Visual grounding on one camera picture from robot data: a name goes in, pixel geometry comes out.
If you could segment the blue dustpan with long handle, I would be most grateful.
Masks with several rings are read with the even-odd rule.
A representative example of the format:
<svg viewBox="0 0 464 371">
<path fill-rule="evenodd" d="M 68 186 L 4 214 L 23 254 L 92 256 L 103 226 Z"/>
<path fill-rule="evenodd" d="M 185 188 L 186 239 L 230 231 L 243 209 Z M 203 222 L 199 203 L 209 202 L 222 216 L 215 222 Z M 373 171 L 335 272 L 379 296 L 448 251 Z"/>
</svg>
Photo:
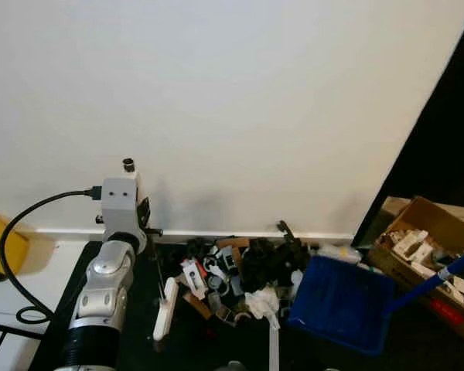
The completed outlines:
<svg viewBox="0 0 464 371">
<path fill-rule="evenodd" d="M 390 276 L 337 259 L 313 257 L 303 273 L 286 324 L 365 356 L 379 356 L 392 314 L 461 272 L 464 254 L 398 298 Z"/>
</svg>

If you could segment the white packet in box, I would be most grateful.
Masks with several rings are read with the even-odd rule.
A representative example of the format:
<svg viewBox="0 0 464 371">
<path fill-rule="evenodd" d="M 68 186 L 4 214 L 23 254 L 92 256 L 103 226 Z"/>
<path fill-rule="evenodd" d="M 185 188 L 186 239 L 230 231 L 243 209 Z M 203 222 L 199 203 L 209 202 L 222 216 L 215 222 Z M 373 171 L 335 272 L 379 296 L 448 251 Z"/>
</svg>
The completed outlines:
<svg viewBox="0 0 464 371">
<path fill-rule="evenodd" d="M 403 230 L 394 232 L 393 237 L 397 237 L 392 251 L 404 260 L 410 261 L 415 258 L 421 244 L 425 243 L 428 237 L 427 230 Z"/>
</svg>

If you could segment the white flat strip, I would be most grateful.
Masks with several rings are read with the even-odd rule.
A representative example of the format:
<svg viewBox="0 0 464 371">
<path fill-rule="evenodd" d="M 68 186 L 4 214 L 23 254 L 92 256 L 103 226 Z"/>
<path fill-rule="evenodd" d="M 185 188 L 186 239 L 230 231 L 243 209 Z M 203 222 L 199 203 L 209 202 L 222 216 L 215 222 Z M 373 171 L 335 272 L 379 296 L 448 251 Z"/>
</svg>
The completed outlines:
<svg viewBox="0 0 464 371">
<path fill-rule="evenodd" d="M 279 329 L 268 330 L 268 371 L 279 371 Z"/>
</svg>

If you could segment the white brush with thin handle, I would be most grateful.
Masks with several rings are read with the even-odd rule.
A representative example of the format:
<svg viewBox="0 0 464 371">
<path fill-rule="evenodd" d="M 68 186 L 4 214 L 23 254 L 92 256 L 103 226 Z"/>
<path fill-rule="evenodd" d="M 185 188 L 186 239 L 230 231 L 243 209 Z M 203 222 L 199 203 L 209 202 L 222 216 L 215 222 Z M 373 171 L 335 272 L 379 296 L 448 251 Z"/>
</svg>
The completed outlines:
<svg viewBox="0 0 464 371">
<path fill-rule="evenodd" d="M 160 276 L 159 290 L 160 300 L 158 300 L 158 314 L 155 317 L 155 324 L 152 333 L 154 349 L 161 351 L 165 340 L 171 332 L 173 315 L 178 301 L 179 282 L 175 277 L 168 277 L 162 272 L 162 257 L 160 250 L 155 246 L 154 236 L 162 236 L 161 230 L 148 231 L 148 249 L 151 251 L 155 269 Z"/>
</svg>

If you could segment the red and white packet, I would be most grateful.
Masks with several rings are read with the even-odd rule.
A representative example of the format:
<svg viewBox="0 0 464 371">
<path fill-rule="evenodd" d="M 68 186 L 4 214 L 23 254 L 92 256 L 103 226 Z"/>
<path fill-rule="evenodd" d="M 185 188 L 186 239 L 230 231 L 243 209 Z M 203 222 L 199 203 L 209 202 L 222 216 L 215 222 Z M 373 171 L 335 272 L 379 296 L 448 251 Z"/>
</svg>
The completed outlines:
<svg viewBox="0 0 464 371">
<path fill-rule="evenodd" d="M 205 283 L 206 272 L 203 265 L 196 258 L 186 258 L 180 262 L 183 274 L 185 274 L 186 285 L 192 291 L 196 299 L 203 300 L 207 296 L 207 291 L 210 289 Z"/>
</svg>

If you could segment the white crumpled tissue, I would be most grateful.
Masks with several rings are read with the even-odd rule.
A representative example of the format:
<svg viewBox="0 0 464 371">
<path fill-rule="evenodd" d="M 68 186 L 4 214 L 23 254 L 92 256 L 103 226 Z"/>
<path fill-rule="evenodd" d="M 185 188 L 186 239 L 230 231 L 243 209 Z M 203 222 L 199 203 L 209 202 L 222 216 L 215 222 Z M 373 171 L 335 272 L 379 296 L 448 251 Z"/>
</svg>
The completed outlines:
<svg viewBox="0 0 464 371">
<path fill-rule="evenodd" d="M 279 325 L 279 297 L 277 290 L 272 286 L 263 289 L 246 292 L 244 300 L 250 313 L 256 319 L 266 318 L 272 331 L 278 331 Z"/>
</svg>

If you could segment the brown cardboard box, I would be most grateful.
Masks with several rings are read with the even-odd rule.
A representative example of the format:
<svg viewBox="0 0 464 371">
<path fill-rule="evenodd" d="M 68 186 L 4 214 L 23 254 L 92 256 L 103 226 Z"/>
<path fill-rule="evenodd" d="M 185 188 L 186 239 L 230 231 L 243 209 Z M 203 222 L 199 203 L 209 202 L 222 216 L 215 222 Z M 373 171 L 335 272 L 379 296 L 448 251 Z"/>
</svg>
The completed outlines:
<svg viewBox="0 0 464 371">
<path fill-rule="evenodd" d="M 410 262 L 394 252 L 396 243 L 388 234 L 406 230 L 425 230 L 428 233 L 426 243 L 437 250 L 449 252 L 453 257 L 464 254 L 464 220 L 426 198 L 413 198 L 399 209 L 387 229 L 378 234 L 367 254 L 369 265 L 390 275 L 403 290 L 410 291 L 427 279 Z M 455 299 L 448 290 L 434 288 L 416 301 L 430 308 L 445 325 L 464 339 L 464 300 Z"/>
</svg>

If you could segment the black rubbish heap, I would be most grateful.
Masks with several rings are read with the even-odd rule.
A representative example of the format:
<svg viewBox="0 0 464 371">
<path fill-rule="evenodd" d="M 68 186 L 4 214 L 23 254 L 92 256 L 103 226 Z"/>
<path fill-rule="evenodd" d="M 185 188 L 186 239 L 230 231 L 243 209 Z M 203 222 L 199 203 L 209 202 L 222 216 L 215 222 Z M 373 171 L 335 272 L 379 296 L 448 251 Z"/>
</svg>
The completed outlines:
<svg viewBox="0 0 464 371">
<path fill-rule="evenodd" d="M 279 321 L 285 319 L 309 261 L 310 246 L 297 238 L 284 220 L 279 220 L 277 228 L 284 236 L 279 243 L 266 237 L 187 240 L 179 262 L 196 258 L 203 265 L 210 289 L 205 299 L 196 299 L 182 272 L 179 282 L 186 287 L 183 300 L 205 319 L 236 326 L 246 319 L 256 319 L 246 306 L 245 293 L 272 286 L 279 297 Z"/>
</svg>

